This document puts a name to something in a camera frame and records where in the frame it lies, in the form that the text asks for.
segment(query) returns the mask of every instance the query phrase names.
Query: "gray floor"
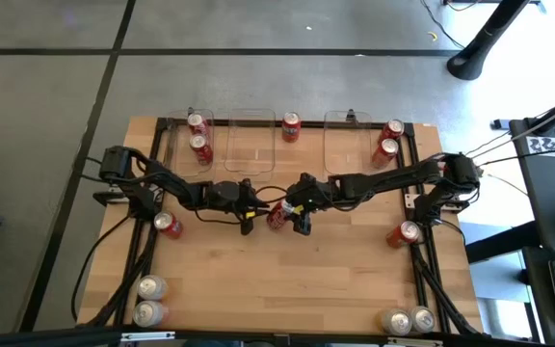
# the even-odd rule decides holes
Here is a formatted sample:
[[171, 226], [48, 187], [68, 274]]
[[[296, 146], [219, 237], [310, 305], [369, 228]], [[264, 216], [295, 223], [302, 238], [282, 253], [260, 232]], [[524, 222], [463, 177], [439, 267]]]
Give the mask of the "gray floor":
[[[453, 13], [428, 2], [462, 43], [494, 9]], [[124, 7], [123, 0], [0, 0], [0, 47], [109, 48]], [[297, 111], [308, 120], [355, 108], [375, 120], [436, 124], [446, 150], [468, 150], [495, 135], [490, 120], [535, 116], [555, 104], [555, 5], [547, 13], [529, 5], [473, 82], [453, 78], [446, 58], [120, 57], [91, 155], [120, 144], [130, 117], [188, 106]], [[418, 0], [143, 0], [124, 47], [455, 48], [428, 32], [440, 35]], [[7, 219], [0, 227], [0, 333], [16, 323], [106, 61], [0, 56], [0, 214]], [[510, 148], [494, 155], [507, 153]], [[499, 168], [491, 172], [523, 184], [515, 163]], [[504, 227], [532, 218], [519, 192], [492, 178], [483, 184], [481, 200], [461, 215], [463, 222]], [[103, 213], [91, 198], [97, 188], [79, 187], [38, 329], [73, 325], [71, 289]], [[468, 237], [476, 238], [472, 230]]]

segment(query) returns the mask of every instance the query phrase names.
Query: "wooden table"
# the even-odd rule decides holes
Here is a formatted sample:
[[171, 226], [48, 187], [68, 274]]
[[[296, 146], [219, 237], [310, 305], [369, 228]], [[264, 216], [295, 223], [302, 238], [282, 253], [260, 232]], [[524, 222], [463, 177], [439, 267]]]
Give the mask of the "wooden table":
[[[147, 155], [155, 122], [156, 118], [133, 118], [124, 145]], [[416, 124], [414, 128], [421, 158], [440, 152], [434, 126]], [[327, 171], [323, 129], [305, 128], [295, 144], [282, 141], [279, 131], [276, 129], [276, 165], [271, 181], [254, 182], [254, 187], [272, 184], [287, 188], [298, 181], [301, 172], [324, 180]], [[210, 179], [216, 182], [236, 179], [224, 167], [227, 128], [216, 127], [215, 133], [213, 169], [197, 179], [208, 175], [213, 175]], [[371, 130], [372, 137], [378, 133]], [[165, 138], [158, 159], [164, 157]], [[251, 142], [250, 150], [257, 143]], [[345, 144], [332, 143], [331, 150], [349, 150]], [[408, 150], [405, 139], [402, 145]], [[175, 155], [185, 156], [189, 152], [187, 145], [179, 142]], [[405, 157], [408, 165], [408, 152]], [[328, 159], [327, 166], [362, 165], [356, 160], [346, 163], [342, 159]], [[395, 168], [394, 160], [387, 169]], [[260, 198], [268, 200], [280, 195], [283, 193], [267, 190]], [[399, 190], [378, 194], [349, 213], [330, 210], [313, 214], [312, 233], [308, 237], [293, 232], [290, 223], [280, 232], [270, 231], [262, 219], [257, 219], [253, 232], [244, 237], [238, 226], [200, 222], [194, 213], [178, 206], [174, 197], [166, 196], [164, 209], [174, 213], [185, 230], [175, 241], [160, 235], [153, 257], [151, 273], [165, 278], [171, 287], [165, 305], [172, 314], [161, 328], [381, 334], [374, 323], [379, 310], [416, 305], [409, 250], [391, 249], [384, 241], [384, 236], [405, 219], [400, 195]], [[101, 232], [126, 212], [126, 205], [109, 206]], [[206, 218], [233, 219], [213, 211], [200, 214]], [[443, 218], [457, 222], [450, 213], [443, 213]], [[133, 225], [133, 221], [126, 222], [97, 249], [79, 322], [93, 318], [119, 285]], [[462, 237], [449, 227], [434, 227], [434, 234], [443, 287], [470, 324], [482, 330]], [[429, 288], [427, 294], [436, 312]], [[128, 323], [135, 295], [134, 288], [125, 315]]]

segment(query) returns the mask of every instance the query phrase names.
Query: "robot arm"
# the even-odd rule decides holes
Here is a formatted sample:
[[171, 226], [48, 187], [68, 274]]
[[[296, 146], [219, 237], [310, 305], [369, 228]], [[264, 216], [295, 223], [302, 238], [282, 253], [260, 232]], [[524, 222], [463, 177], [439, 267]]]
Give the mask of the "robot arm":
[[[143, 176], [137, 177], [132, 172], [134, 161], [140, 169], [144, 170]], [[107, 148], [104, 151], [99, 176], [105, 182], [119, 186], [129, 199], [130, 210], [137, 218], [148, 221], [160, 212], [153, 201], [154, 194], [149, 190], [151, 184], [175, 196], [179, 204], [188, 210], [211, 209], [233, 213], [241, 223], [243, 234], [248, 234], [253, 229], [250, 216], [268, 213], [262, 208], [267, 208], [269, 205], [256, 197], [256, 192], [248, 179], [241, 182], [188, 183], [159, 162], [145, 157], [135, 148], [121, 146]]]
[[350, 173], [329, 176], [327, 182], [318, 182], [308, 173], [302, 173], [299, 182], [290, 186], [286, 202], [295, 207], [290, 219], [294, 230], [303, 235], [311, 232], [309, 213], [328, 208], [351, 211], [378, 193], [417, 184], [434, 184], [429, 195], [415, 201], [415, 222], [427, 223], [437, 217], [440, 207], [459, 194], [468, 194], [479, 188], [479, 178], [472, 159], [462, 154], [440, 154], [413, 166], [384, 173]]

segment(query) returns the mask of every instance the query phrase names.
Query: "silver soda can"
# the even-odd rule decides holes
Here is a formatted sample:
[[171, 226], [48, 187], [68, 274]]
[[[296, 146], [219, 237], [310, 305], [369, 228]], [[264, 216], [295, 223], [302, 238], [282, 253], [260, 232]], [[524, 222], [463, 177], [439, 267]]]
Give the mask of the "silver soda can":
[[436, 325], [434, 314], [427, 307], [414, 307], [410, 310], [412, 329], [419, 333], [429, 333]]
[[408, 313], [402, 309], [394, 308], [382, 313], [381, 324], [383, 330], [392, 335], [404, 336], [410, 333], [412, 322]]
[[169, 309], [160, 303], [152, 301], [140, 302], [134, 308], [132, 318], [134, 323], [141, 328], [154, 327], [163, 321], [169, 315]]
[[169, 290], [164, 279], [155, 275], [147, 275], [139, 281], [137, 293], [144, 300], [162, 300]]

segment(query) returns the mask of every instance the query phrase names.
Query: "transparent container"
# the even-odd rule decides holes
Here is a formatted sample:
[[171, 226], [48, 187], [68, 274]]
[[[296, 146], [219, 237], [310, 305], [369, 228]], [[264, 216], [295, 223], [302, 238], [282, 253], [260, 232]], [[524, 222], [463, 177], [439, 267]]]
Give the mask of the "transparent container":
[[370, 174], [373, 144], [372, 117], [364, 112], [329, 111], [325, 114], [323, 134], [327, 174]]
[[235, 179], [268, 181], [276, 165], [276, 113], [237, 109], [228, 113], [225, 169]]
[[[209, 145], [213, 149], [213, 161], [209, 165], [201, 165], [196, 153], [190, 148], [192, 130], [187, 119], [192, 114], [201, 115], [209, 129]], [[175, 111], [168, 115], [175, 119], [177, 126], [169, 130], [166, 158], [171, 158], [169, 169], [188, 181], [211, 180], [215, 174], [216, 146], [213, 112], [210, 110], [193, 109]]]

